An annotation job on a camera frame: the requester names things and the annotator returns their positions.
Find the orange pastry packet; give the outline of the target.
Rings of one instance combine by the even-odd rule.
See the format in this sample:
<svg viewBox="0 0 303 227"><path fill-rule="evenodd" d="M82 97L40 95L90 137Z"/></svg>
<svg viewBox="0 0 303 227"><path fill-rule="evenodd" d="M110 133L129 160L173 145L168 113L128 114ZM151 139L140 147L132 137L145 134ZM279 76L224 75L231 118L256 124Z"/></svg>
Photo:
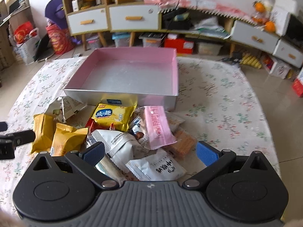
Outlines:
<svg viewBox="0 0 303 227"><path fill-rule="evenodd" d="M64 156L70 151L80 151L88 134L88 128L76 129L63 123L56 124L50 155Z"/></svg>

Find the dark yellow snack packet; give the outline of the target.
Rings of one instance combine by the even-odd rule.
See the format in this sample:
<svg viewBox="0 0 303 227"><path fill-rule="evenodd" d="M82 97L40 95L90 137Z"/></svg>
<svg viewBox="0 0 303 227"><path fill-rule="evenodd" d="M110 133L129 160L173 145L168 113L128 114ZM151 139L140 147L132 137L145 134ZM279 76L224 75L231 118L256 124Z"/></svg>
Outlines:
<svg viewBox="0 0 303 227"><path fill-rule="evenodd" d="M46 114L34 115L33 131L35 140L32 143L31 154L42 151L50 152L55 132L54 117Z"/></svg>

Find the orange wafer packet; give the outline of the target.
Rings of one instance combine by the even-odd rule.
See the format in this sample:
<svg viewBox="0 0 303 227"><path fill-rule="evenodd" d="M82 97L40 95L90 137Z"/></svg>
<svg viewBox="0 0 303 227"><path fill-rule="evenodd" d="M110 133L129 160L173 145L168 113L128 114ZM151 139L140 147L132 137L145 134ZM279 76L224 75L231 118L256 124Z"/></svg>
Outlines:
<svg viewBox="0 0 303 227"><path fill-rule="evenodd" d="M163 147L169 154L177 158L184 158L197 144L197 138L182 128L174 132L176 143Z"/></svg>

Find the white grey snack bag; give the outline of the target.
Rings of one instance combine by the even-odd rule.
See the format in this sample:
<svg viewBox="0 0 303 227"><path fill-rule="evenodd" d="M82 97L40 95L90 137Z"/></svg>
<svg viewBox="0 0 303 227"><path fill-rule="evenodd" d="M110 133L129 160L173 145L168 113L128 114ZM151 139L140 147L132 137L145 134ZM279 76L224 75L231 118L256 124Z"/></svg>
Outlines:
<svg viewBox="0 0 303 227"><path fill-rule="evenodd" d="M113 130L94 130L92 136L101 141L105 154L124 173L129 173L126 164L144 155L143 149L135 137L129 133Z"/></svg>

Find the white green snack bag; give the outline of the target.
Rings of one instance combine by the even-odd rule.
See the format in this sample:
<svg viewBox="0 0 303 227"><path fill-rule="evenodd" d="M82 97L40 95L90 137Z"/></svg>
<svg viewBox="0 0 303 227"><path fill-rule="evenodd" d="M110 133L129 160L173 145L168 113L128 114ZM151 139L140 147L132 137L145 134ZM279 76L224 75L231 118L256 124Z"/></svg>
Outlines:
<svg viewBox="0 0 303 227"><path fill-rule="evenodd" d="M69 96L62 96L54 100L44 114L52 116L58 122L66 123L67 119L77 114L84 107L86 107L85 103Z"/></svg>

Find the white black-lettered snack packet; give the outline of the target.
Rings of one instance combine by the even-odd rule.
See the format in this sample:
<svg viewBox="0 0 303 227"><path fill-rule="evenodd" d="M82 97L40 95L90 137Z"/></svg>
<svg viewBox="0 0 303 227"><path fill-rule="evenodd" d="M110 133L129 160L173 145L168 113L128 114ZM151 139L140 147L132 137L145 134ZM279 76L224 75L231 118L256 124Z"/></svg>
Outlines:
<svg viewBox="0 0 303 227"><path fill-rule="evenodd" d="M176 181L186 174L186 170L163 149L150 156L130 160L126 167L139 181Z"/></svg>

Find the yellow cracker packet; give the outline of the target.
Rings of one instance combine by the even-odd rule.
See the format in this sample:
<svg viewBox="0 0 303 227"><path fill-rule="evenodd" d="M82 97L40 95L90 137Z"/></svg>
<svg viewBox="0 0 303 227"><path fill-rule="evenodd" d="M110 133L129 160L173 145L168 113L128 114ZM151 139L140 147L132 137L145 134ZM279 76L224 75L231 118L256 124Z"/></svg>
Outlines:
<svg viewBox="0 0 303 227"><path fill-rule="evenodd" d="M104 128L109 129L113 126L118 131L127 132L130 118L136 107L136 103L127 107L99 103L91 118Z"/></svg>

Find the pink snack packet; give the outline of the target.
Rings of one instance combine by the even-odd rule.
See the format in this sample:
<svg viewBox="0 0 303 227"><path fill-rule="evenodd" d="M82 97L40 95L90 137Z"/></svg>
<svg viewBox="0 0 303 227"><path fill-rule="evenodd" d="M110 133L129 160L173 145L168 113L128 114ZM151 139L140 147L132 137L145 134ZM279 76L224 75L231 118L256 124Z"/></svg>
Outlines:
<svg viewBox="0 0 303 227"><path fill-rule="evenodd" d="M169 128L162 106L145 106L144 117L151 150L157 150L177 142Z"/></svg>

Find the floral tablecloth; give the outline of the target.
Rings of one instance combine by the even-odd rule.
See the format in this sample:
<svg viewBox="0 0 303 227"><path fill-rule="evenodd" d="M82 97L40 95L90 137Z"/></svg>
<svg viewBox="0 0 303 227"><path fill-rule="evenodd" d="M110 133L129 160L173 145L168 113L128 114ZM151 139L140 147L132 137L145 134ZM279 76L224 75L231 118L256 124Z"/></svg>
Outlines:
<svg viewBox="0 0 303 227"><path fill-rule="evenodd" d="M63 93L84 58L48 61L28 82L12 106L8 132L32 129L36 114L44 113ZM178 58L179 95L174 111L182 128L217 149L239 155L265 154L276 171L278 158L259 100L242 71L219 61Z"/></svg>

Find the red gift bag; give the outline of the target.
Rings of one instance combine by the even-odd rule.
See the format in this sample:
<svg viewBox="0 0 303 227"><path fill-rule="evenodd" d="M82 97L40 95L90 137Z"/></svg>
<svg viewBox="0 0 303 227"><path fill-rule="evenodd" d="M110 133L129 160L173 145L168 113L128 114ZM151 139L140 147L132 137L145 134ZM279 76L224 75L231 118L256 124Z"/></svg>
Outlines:
<svg viewBox="0 0 303 227"><path fill-rule="evenodd" d="M56 55L63 55L75 47L68 29L60 29L56 24L53 24L47 26L46 31Z"/></svg>

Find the pink and silver box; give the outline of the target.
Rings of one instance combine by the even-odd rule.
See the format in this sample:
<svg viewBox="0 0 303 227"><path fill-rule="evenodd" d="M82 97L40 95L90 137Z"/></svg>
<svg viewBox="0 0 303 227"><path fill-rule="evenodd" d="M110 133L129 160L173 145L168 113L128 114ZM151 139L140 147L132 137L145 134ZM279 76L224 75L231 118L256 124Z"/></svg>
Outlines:
<svg viewBox="0 0 303 227"><path fill-rule="evenodd" d="M155 47L95 49L64 91L88 105L137 103L172 111L179 94L177 52Z"/></svg>

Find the purple hat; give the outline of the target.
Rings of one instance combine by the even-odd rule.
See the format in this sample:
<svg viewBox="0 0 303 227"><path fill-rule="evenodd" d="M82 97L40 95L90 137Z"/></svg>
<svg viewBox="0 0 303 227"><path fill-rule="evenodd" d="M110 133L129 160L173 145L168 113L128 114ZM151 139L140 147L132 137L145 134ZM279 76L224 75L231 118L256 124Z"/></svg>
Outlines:
<svg viewBox="0 0 303 227"><path fill-rule="evenodd" d="M62 0L51 0L45 8L45 17L50 19L60 29L67 29L67 19L63 8Z"/></svg>

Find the wooden cabinet with drawers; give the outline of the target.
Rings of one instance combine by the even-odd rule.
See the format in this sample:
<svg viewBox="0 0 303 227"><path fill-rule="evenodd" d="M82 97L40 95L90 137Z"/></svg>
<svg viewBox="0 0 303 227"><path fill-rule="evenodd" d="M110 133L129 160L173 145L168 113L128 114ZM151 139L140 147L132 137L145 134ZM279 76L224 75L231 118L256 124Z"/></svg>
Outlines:
<svg viewBox="0 0 303 227"><path fill-rule="evenodd" d="M69 32L73 36L96 33L106 45L103 32L163 32L192 38L222 40L264 51L292 66L302 66L302 50L288 42L286 33L292 0L275 0L271 17L276 32L257 25L187 8L161 9L143 0L62 0Z"/></svg>

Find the oranges in bowl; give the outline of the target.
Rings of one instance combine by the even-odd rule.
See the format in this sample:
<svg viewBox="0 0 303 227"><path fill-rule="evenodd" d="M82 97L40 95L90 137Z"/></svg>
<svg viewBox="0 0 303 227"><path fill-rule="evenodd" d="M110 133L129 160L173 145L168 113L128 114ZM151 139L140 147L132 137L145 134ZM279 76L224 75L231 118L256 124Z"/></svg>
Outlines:
<svg viewBox="0 0 303 227"><path fill-rule="evenodd" d="M253 3L254 12L251 15L252 21L256 22L262 30L275 33L276 25L274 19L271 17L273 5L270 1L254 1Z"/></svg>

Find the pink cloth runner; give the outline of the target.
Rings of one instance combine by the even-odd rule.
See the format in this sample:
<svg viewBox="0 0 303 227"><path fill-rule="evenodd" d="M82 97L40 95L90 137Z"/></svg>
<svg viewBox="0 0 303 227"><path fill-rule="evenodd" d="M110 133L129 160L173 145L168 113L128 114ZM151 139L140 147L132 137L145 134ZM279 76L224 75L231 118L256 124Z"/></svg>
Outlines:
<svg viewBox="0 0 303 227"><path fill-rule="evenodd" d="M208 14L219 15L257 25L251 16L231 5L225 5L215 0L143 0L145 4L158 5L161 9L187 8Z"/></svg>

